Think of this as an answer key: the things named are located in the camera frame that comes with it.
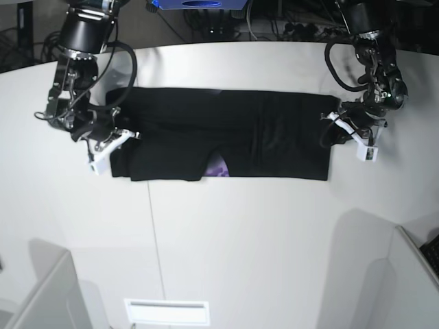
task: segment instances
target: black cloth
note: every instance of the black cloth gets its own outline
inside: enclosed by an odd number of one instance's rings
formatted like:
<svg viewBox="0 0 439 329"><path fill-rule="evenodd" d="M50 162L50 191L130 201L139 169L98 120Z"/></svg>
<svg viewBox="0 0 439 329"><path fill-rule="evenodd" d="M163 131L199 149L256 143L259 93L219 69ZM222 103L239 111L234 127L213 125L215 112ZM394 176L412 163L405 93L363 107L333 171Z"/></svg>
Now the black cloth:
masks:
<svg viewBox="0 0 439 329"><path fill-rule="evenodd" d="M110 91L107 103L122 91ZM329 122L321 115L339 103L300 93L133 88L116 126L142 139L112 153L112 175L196 181L219 153L233 177L327 180L331 150L319 139Z"/></svg>

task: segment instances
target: floor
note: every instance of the floor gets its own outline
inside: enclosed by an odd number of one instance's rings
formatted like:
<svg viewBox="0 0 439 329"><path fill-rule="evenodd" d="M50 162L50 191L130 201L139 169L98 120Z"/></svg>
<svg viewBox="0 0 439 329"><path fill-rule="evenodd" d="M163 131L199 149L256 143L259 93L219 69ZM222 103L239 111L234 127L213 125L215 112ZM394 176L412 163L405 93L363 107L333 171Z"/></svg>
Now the floor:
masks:
<svg viewBox="0 0 439 329"><path fill-rule="evenodd" d="M35 42L43 41L47 34L61 29L66 9L67 4L62 0L34 2ZM162 15L185 40L193 40L182 11L168 10L163 11ZM16 5L0 5L0 31L14 26ZM182 43L158 15L146 11L144 0L132 0L120 11L119 39L135 49Z"/></svg>

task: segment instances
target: black cable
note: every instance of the black cable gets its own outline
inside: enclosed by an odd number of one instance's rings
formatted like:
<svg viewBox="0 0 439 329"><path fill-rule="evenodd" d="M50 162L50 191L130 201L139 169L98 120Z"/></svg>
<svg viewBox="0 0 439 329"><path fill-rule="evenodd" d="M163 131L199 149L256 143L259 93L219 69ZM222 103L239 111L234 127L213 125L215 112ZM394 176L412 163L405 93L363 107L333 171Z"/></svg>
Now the black cable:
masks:
<svg viewBox="0 0 439 329"><path fill-rule="evenodd" d="M8 38L7 36L4 36L2 34L0 34L0 43L2 43L3 45L5 45L7 47L15 45L15 42L13 42L10 38Z"/></svg>
<svg viewBox="0 0 439 329"><path fill-rule="evenodd" d="M57 115L56 117L46 117L44 112L34 112L34 117L41 121L53 121L64 117L66 114L67 111Z"/></svg>
<svg viewBox="0 0 439 329"><path fill-rule="evenodd" d="M200 31L202 29L201 16L197 10L186 9L183 10L183 18L186 24L191 28L193 32Z"/></svg>
<svg viewBox="0 0 439 329"><path fill-rule="evenodd" d="M237 35L233 37L233 41L238 41L240 36L241 36L241 32L237 32Z"/></svg>
<svg viewBox="0 0 439 329"><path fill-rule="evenodd" d="M119 98L116 99L114 102L112 102L110 104L103 105L103 106L89 104L88 108L90 110L96 110L96 111L112 110L116 106L120 105L126 99L126 97L128 97L128 95L130 94L132 87L134 86L134 82L136 80L136 77L137 77L137 59L136 59L136 54L135 54L134 50L132 50L132 48L130 46L128 46L127 44L122 43L120 41L108 43L108 46L122 48L123 50L128 52L128 54L130 54L131 61L132 61L132 72L131 72L130 81L128 82L128 86L125 88L122 95L120 95Z"/></svg>
<svg viewBox="0 0 439 329"><path fill-rule="evenodd" d="M119 23L116 20L115 21L115 25L116 25L116 35L115 35L115 40L113 42L117 42L118 38L119 38ZM108 67L110 67L110 63L111 60L115 54L115 50L116 47L113 47L111 50L111 54L110 54L110 58L108 59L107 65L105 66L105 69L102 71L102 74L96 79L96 81L94 81L86 90L84 90L78 97L76 97L76 99L74 101L71 102L70 106L69 106L69 110L71 108L74 107L74 105L81 99L83 98L83 96L85 96L94 86L96 86L96 84L100 81L100 79L104 76L104 74L107 72Z"/></svg>
<svg viewBox="0 0 439 329"><path fill-rule="evenodd" d="M331 143L330 145L327 145L323 142L324 138L326 137L326 135L328 134L329 130L334 126L335 122L340 119L340 115L334 120L332 121L330 124L328 124L322 131L322 134L320 135L320 139L318 141L319 145L321 148L323 149L330 149L332 146L335 145L335 143Z"/></svg>
<svg viewBox="0 0 439 329"><path fill-rule="evenodd" d="M322 7L323 7L324 11L328 14L329 18L333 21L333 23L335 25L337 25L337 23L335 22L335 19L333 18L333 16L329 12L327 5L324 4L324 0L320 0L320 3L322 4Z"/></svg>
<svg viewBox="0 0 439 329"><path fill-rule="evenodd" d="M171 24L168 23L168 21L165 19L165 17L162 16L160 12L157 12L157 15L162 19L163 22L172 30L173 33L184 43L188 43L173 27Z"/></svg>
<svg viewBox="0 0 439 329"><path fill-rule="evenodd" d="M89 162L93 162L95 160L95 155L93 154L93 152L91 151L90 148L90 141L88 139L84 139L85 142L87 143L87 153L88 153L88 161Z"/></svg>
<svg viewBox="0 0 439 329"><path fill-rule="evenodd" d="M286 19L288 21L288 23L295 23L296 19L293 19L290 15L289 15L289 11L288 10L283 10L283 17L284 19Z"/></svg>
<svg viewBox="0 0 439 329"><path fill-rule="evenodd" d="M373 137L373 130L371 127L369 127L369 146L374 145L374 137Z"/></svg>
<svg viewBox="0 0 439 329"><path fill-rule="evenodd" d="M0 31L0 34L8 32L8 31L12 31L13 29L16 29L16 27L10 27L9 29L3 29L3 30Z"/></svg>
<svg viewBox="0 0 439 329"><path fill-rule="evenodd" d="M327 7L322 5L322 0L310 1L310 0L296 0L298 5L308 11L309 13L315 14L316 16L321 17L322 19L331 19L331 21L335 21L334 16L328 13Z"/></svg>
<svg viewBox="0 0 439 329"><path fill-rule="evenodd" d="M258 36L258 39L265 39L267 41L272 41L271 39L267 38L266 36Z"/></svg>
<svg viewBox="0 0 439 329"><path fill-rule="evenodd" d="M277 20L275 16L273 16L273 20L274 20L274 26L276 28L276 37L278 38L278 40L282 40L279 34L279 27L277 26Z"/></svg>
<svg viewBox="0 0 439 329"><path fill-rule="evenodd" d="M32 62L32 65L35 63L41 64L42 62L38 59L38 58L32 58L27 56L25 53L21 53L20 49L17 47L12 47L10 48L5 55L0 59L0 67L4 65L5 61L8 59L8 57L12 54L12 53L17 53L20 56L22 56L23 58L25 58L26 60L29 60Z"/></svg>
<svg viewBox="0 0 439 329"><path fill-rule="evenodd" d="M348 86L347 84L345 84L340 77L338 76L337 72L334 69L334 66L332 65L331 62L331 48L339 41L343 41L346 40L344 37L341 38L334 38L332 40L330 40L327 43L326 48L324 49L324 61L327 63L329 72L331 72L331 75L333 76L334 80L345 90L347 91L351 91L352 93L356 93L359 91L363 91L363 90L367 90L368 89L368 85L364 84L362 86L358 86L358 87L351 87Z"/></svg>
<svg viewBox="0 0 439 329"><path fill-rule="evenodd" d="M43 41L43 47L41 48L40 60L43 62L51 62L52 58L57 59L54 55L54 49L58 49L62 51L62 49L58 46L58 41L60 38L60 31L55 31L50 33Z"/></svg>
<svg viewBox="0 0 439 329"><path fill-rule="evenodd" d="M273 20L269 17L269 16L265 16L268 20L269 20L269 22L270 22L270 25L271 25L271 28L272 28L272 33L274 34L274 36L276 36L276 39L278 40L278 41L282 41L282 39L281 39L281 37L279 36L279 32L278 32L278 27L277 27L277 24L276 24L276 29L277 29L277 33L274 31L274 24L273 24Z"/></svg>

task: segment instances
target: cable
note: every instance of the cable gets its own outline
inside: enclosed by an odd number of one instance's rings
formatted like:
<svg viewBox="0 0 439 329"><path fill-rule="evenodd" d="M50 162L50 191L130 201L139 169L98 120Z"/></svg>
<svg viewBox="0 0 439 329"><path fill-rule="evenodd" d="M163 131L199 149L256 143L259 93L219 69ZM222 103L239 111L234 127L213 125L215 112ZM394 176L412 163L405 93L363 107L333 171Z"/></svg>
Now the cable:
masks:
<svg viewBox="0 0 439 329"><path fill-rule="evenodd" d="M325 143L323 143L324 138L326 137L326 135L328 134L329 130L334 126L335 122L340 119L340 115L337 117L336 120L332 121L330 124L328 124L322 131L322 134L320 135L320 139L318 141L319 145L321 146L321 148L323 149L330 149L332 146L335 145L335 143L331 143L330 145L327 145Z"/></svg>
<svg viewBox="0 0 439 329"><path fill-rule="evenodd" d="M322 4L322 7L323 7L324 11L328 14L329 18L333 21L333 23L335 25L337 25L337 23L335 22L335 19L333 18L333 16L329 12L327 5L324 4L324 0L320 0L320 3Z"/></svg>
<svg viewBox="0 0 439 329"><path fill-rule="evenodd" d="M54 31L50 33L43 41L43 47L41 48L40 53L40 60L42 62L51 62L57 57L54 55L54 49L58 49L59 51L62 51L62 49L58 46L58 41L60 39L60 31Z"/></svg>
<svg viewBox="0 0 439 329"><path fill-rule="evenodd" d="M257 36L255 36L255 34L253 33L253 30L252 30L252 23L250 22L250 15L251 15L251 13L252 13L252 6L253 6L253 0L249 0L248 5L247 5L246 20L247 20L248 31L250 32L250 35L251 35L256 41L258 41Z"/></svg>
<svg viewBox="0 0 439 329"><path fill-rule="evenodd" d="M84 139L85 143L87 144L87 154L88 154L88 161L90 163L92 163L93 161L95 161L95 155L93 154L93 152L91 151L90 148L90 141L88 139Z"/></svg>
<svg viewBox="0 0 439 329"><path fill-rule="evenodd" d="M157 12L157 15L162 19L163 22L172 30L173 33L184 43L188 43L173 27L171 24L168 23L168 21L165 19L165 17L162 16L160 12Z"/></svg>
<svg viewBox="0 0 439 329"><path fill-rule="evenodd" d="M368 89L368 85L364 84L362 86L358 86L358 87L351 87L348 86L347 84L345 84L340 77L338 76L337 72L334 69L334 66L332 65L331 62L331 48L339 41L343 41L346 40L345 37L339 37L339 38L334 38L332 40L330 40L327 43L327 46L324 49L324 61L327 63L328 69L331 72L331 75L333 76L334 80L345 90L347 91L351 91L352 93L356 93L359 91L363 91L363 90L367 90Z"/></svg>
<svg viewBox="0 0 439 329"><path fill-rule="evenodd" d="M371 127L368 128L369 129L369 139L368 139L368 144L369 146L373 146L375 141L374 141L374 137L373 137L373 130Z"/></svg>
<svg viewBox="0 0 439 329"><path fill-rule="evenodd" d="M15 46L13 46L13 47L11 47L6 53L5 53L5 55L0 59L0 67L2 67L3 65L4 65L4 63L5 63L5 61L8 59L8 57L12 54L12 53L17 53L17 54L19 54L20 56L22 56L23 58L25 58L26 60L29 60L29 61L31 61L31 63L32 63L32 65L34 65L34 64L41 64L41 63L43 63L42 61L40 61L38 58L32 58L32 57L29 57L29 56L27 56L25 53L21 53L20 52L20 49L18 48L18 47L15 47Z"/></svg>
<svg viewBox="0 0 439 329"><path fill-rule="evenodd" d="M104 106L97 106L97 105L89 104L88 108L90 110L105 111L105 110L112 110L113 108L118 106L130 94L130 91L132 90L132 87L134 86L134 81L136 80L136 77L137 77L137 59L136 59L136 54L135 54L134 50L132 50L132 48L130 46L128 46L127 44L122 43L120 41L108 43L108 46L122 48L123 50L125 50L126 52L128 52L130 54L131 61L132 61L132 72L131 72L130 81L128 82L128 86L125 88L122 95L120 95L119 98L116 99L114 102L112 102L110 104L106 104Z"/></svg>
<svg viewBox="0 0 439 329"><path fill-rule="evenodd" d="M183 10L183 17L186 24L191 28L193 32L200 31L202 29L202 19L198 10Z"/></svg>
<svg viewBox="0 0 439 329"><path fill-rule="evenodd" d="M283 41L283 38L281 38L279 34L279 27L277 25L276 16L273 16L273 21L274 21L274 27L276 28L276 37L278 38L278 40Z"/></svg>
<svg viewBox="0 0 439 329"><path fill-rule="evenodd" d="M60 115L57 115L55 117L46 117L44 112L34 112L34 117L38 120L41 121L53 121L53 120L57 120L57 119L61 119L62 117L64 117L68 112L65 111Z"/></svg>
<svg viewBox="0 0 439 329"><path fill-rule="evenodd" d="M263 39L263 40L267 40L267 41L272 41L271 39L267 38L266 36L260 36L260 37L258 37L258 39Z"/></svg>
<svg viewBox="0 0 439 329"><path fill-rule="evenodd" d="M9 29L3 29L3 30L0 31L0 34L8 32L8 31L12 31L13 29L16 29L16 27L10 27Z"/></svg>
<svg viewBox="0 0 439 329"><path fill-rule="evenodd" d="M115 25L116 25L116 35L115 35L115 41L114 42L117 42L118 41L118 37L119 37L119 23L118 23L118 21L117 20L115 20ZM94 81L86 90L84 90L78 97L76 97L76 99L74 100L74 101L72 101L72 103L70 104L70 106L69 106L69 110L71 109L71 108L73 108L74 107L74 105L81 99L81 98L83 98L83 96L85 96L89 91L90 91L90 89L92 89L94 86L96 86L96 84L100 81L100 79L104 76L104 74L107 72L107 70L108 70L108 67L110 67L110 63L111 63L111 60L112 60L112 57L114 56L114 54L115 54L115 50L116 50L116 47L113 47L112 48L112 50L111 50L111 54L110 54L110 58L108 59L108 62L107 62L107 65L105 66L105 69L102 71L102 74L96 79L96 81Z"/></svg>

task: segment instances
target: white tabletop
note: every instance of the white tabletop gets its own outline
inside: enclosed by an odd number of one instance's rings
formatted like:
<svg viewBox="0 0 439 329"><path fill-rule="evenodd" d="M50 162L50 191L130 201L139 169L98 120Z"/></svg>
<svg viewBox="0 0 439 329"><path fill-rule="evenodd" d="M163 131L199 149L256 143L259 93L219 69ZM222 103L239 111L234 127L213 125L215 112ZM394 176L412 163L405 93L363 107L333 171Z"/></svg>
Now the white tabletop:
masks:
<svg viewBox="0 0 439 329"><path fill-rule="evenodd" d="M137 86L354 100L333 81L323 52L322 44L293 42L141 49ZM335 46L332 58L350 84L364 72L352 47ZM328 182L95 177L83 145L33 118L45 109L55 63L0 75L0 254L11 268L0 277L0 298L26 294L34 258L17 253L42 239L72 250L113 327L128 325L122 298L166 297L209 301L214 329L349 328L360 316L368 266L387 256L392 226L413 225L422 242L438 225L439 58L399 52L398 64L410 99L388 115L378 161L358 161L353 143L336 146ZM128 55L115 56L93 98L102 102L105 90L126 85L129 72Z"/></svg>

